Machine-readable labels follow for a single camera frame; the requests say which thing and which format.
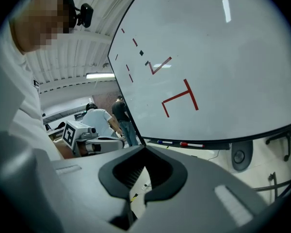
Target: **man in white shirt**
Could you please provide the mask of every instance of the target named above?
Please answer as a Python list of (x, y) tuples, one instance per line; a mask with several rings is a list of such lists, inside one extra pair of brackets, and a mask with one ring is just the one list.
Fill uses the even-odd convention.
[(14, 113), (14, 117), (4, 130), (8, 135), (25, 141), (32, 149), (45, 150), (50, 160), (73, 155), (66, 146), (56, 147), (43, 127), (39, 83), (24, 55), (48, 45), (57, 33), (70, 32), (75, 24), (73, 0), (31, 0), (19, 15), (4, 22), (0, 30), (0, 72), (11, 82), (7, 87), (15, 87), (15, 91), (7, 92), (15, 96), (20, 94), (19, 97), (23, 98), (18, 108), (8, 111)]
[(99, 135), (117, 137), (112, 128), (114, 128), (119, 135), (122, 135), (122, 131), (114, 118), (106, 110), (98, 109), (94, 103), (89, 103), (86, 105), (86, 111), (87, 113), (83, 117), (82, 123), (94, 127)]

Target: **white shirt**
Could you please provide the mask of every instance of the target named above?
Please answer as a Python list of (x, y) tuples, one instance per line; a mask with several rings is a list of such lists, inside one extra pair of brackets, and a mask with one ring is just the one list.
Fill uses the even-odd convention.
[(90, 109), (83, 117), (82, 123), (94, 127), (101, 136), (111, 136), (114, 133), (114, 130), (108, 123), (111, 118), (112, 116), (106, 110)]
[(34, 79), (25, 56), (16, 48), (7, 21), (0, 30), (0, 68), (24, 97), (20, 107), (15, 109), (17, 111), (14, 110), (15, 116), (7, 129), (8, 134), (24, 140), (32, 149), (45, 150), (51, 161), (62, 159), (42, 123), (39, 83)]

